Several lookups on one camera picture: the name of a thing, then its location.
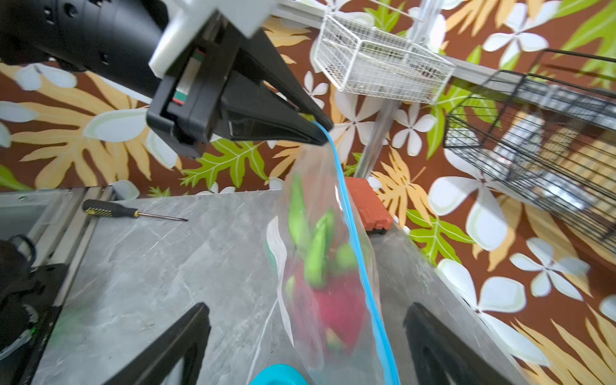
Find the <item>dragon fruit bag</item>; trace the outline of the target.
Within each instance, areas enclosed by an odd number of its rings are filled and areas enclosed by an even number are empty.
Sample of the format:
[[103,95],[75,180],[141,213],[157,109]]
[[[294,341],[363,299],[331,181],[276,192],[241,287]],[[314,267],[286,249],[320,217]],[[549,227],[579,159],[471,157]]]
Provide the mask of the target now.
[[341,208],[308,200],[290,178],[290,261],[282,289],[294,341],[307,355],[350,355],[367,317],[359,263]]

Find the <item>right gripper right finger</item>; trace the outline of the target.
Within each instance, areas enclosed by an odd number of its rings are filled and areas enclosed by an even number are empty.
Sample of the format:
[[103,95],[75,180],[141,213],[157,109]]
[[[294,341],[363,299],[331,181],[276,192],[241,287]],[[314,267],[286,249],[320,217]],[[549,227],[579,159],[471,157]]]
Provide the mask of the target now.
[[420,384],[500,383],[501,374],[420,303],[408,308],[404,328]]

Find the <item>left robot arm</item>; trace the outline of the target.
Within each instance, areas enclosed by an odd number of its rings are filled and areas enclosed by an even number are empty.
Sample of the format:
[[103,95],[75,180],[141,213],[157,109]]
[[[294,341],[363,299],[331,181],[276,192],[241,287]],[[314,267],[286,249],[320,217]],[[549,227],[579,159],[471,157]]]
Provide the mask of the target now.
[[198,158],[213,136],[322,145],[333,123],[263,30],[274,1],[4,1],[1,59],[55,59],[150,99],[147,124]]

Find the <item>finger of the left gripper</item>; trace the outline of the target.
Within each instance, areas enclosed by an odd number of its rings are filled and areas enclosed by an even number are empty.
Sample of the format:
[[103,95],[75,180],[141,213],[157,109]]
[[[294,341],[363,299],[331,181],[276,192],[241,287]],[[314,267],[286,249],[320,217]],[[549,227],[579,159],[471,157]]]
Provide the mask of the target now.
[[303,90],[264,31],[247,38],[232,26],[230,33],[237,47],[230,86],[253,84],[264,88],[284,99],[300,116],[311,115],[322,128],[333,128],[330,117]]
[[291,141],[323,145],[327,136],[284,99],[253,84],[228,86],[220,99],[218,135],[231,141]]

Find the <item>zip-top bag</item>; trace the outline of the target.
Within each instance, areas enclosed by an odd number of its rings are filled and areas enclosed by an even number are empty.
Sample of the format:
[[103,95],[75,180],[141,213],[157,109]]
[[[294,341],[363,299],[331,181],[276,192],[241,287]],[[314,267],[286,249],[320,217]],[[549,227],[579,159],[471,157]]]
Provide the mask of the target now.
[[375,251],[330,137],[300,147],[263,242],[282,334],[269,367],[312,384],[398,384]]

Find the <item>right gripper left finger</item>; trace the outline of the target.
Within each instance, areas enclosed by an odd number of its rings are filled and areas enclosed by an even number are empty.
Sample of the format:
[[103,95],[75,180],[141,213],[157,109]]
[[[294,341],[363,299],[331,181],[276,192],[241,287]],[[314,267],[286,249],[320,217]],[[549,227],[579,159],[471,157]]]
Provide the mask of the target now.
[[197,303],[107,384],[195,384],[210,326],[210,308]]

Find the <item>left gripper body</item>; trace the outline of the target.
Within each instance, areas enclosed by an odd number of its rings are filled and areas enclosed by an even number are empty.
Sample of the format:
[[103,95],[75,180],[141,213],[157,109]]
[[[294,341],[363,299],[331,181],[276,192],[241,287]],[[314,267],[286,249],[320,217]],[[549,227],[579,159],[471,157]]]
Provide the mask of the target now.
[[237,53],[231,27],[219,14],[213,16],[163,78],[152,75],[148,81],[147,122],[181,155],[199,157],[219,136],[220,99],[230,86]]

